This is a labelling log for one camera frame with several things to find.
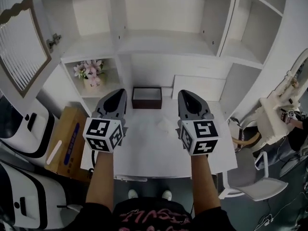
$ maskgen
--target cardboard box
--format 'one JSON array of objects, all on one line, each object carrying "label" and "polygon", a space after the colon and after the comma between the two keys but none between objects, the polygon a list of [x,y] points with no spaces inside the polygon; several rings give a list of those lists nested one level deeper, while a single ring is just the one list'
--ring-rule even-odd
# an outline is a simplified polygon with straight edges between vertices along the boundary
[{"label": "cardboard box", "polygon": [[72,179],[90,182],[91,174],[80,168],[85,140],[86,116],[77,108],[65,107],[51,137],[45,169]]}]

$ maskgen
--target black t-shirt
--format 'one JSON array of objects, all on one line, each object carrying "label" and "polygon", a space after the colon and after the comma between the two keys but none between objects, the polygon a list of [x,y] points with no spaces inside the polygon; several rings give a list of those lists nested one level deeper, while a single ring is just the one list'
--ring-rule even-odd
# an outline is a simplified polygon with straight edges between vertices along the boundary
[{"label": "black t-shirt", "polygon": [[192,219],[182,205],[158,198],[128,199],[113,213],[99,204],[87,203],[64,231],[235,231],[220,207],[204,211]]},{"label": "black t-shirt", "polygon": [[303,129],[294,128],[288,135],[291,149],[298,152],[308,136],[308,119],[303,120]]}]

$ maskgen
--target flower pot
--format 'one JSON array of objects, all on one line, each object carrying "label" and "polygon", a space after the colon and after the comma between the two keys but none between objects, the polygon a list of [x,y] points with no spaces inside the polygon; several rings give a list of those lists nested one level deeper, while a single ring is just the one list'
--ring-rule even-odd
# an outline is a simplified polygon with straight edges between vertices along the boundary
[{"label": "flower pot", "polygon": [[100,74],[98,78],[101,81],[95,82],[95,84],[89,79],[83,79],[83,83],[85,84],[85,88],[88,92],[100,92],[103,90],[103,86],[105,85],[105,74]]}]

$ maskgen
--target white appliance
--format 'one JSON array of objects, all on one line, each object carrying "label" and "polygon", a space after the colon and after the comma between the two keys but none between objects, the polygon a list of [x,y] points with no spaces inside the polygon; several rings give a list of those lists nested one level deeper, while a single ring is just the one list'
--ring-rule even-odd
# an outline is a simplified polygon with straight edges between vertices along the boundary
[{"label": "white appliance", "polygon": [[63,187],[53,179],[0,162],[0,214],[11,226],[31,229],[63,228],[66,206]]},{"label": "white appliance", "polygon": [[58,119],[35,99],[23,117],[5,97],[0,99],[0,140],[29,162],[44,167]]}]

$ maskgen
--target person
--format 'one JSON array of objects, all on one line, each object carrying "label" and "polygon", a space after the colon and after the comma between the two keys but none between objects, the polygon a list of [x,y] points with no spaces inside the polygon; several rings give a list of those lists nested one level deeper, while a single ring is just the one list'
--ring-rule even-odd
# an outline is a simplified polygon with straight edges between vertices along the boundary
[{"label": "person", "polygon": [[100,152],[86,203],[75,220],[63,230],[234,231],[227,213],[220,207],[207,156],[192,156],[191,162],[194,219],[182,205],[170,201],[169,191],[164,194],[167,200],[138,198],[131,190],[130,199],[117,204],[113,210],[113,154]]},{"label": "person", "polygon": [[[308,140],[308,119],[295,120],[293,118],[287,120],[287,123],[293,125],[293,130],[286,136],[279,147],[271,149],[268,152],[268,163],[269,166],[279,162],[287,162],[285,158],[294,156],[291,160],[299,158],[299,151],[304,146],[307,147]],[[258,169],[264,168],[264,161],[261,158],[257,163]]]}]

